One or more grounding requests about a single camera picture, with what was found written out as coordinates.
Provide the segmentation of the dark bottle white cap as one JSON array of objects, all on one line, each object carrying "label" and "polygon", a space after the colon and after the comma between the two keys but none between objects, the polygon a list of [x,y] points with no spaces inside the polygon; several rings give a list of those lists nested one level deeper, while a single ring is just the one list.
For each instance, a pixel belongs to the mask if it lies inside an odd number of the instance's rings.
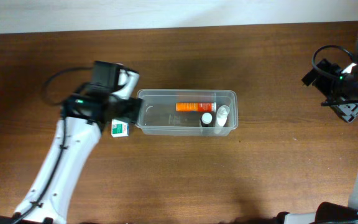
[{"label": "dark bottle white cap", "polygon": [[203,113],[200,118],[200,126],[202,128],[207,128],[211,126],[213,116],[211,113]]}]

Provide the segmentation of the orange effervescent tablet tube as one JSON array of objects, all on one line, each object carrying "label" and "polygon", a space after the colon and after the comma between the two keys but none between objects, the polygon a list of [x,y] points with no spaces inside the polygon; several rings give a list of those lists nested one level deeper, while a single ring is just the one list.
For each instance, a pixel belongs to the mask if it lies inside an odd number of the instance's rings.
[{"label": "orange effervescent tablet tube", "polygon": [[213,103],[176,103],[175,111],[178,112],[215,112],[217,104]]}]

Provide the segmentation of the white spray bottle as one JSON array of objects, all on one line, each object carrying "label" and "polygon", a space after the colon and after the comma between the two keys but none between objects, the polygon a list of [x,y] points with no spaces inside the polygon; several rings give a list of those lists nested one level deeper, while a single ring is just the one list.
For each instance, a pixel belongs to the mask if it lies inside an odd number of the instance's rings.
[{"label": "white spray bottle", "polygon": [[218,108],[215,117],[215,124],[213,126],[214,136],[227,136],[228,130],[225,128],[227,117],[230,113],[230,108],[226,105],[222,105]]}]

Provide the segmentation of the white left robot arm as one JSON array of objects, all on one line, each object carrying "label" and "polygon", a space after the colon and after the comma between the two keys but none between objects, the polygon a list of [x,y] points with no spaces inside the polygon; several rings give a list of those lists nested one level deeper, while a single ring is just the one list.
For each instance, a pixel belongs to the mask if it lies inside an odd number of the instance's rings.
[{"label": "white left robot arm", "polygon": [[0,224],[66,223],[81,171],[108,123],[114,119],[137,122],[143,101],[131,95],[139,73],[120,63],[95,61],[89,68],[90,81],[62,101],[48,98],[47,88],[55,78],[82,70],[83,67],[74,67],[59,71],[42,85],[42,100],[59,106],[60,119],[31,188],[12,216],[0,216]]}]

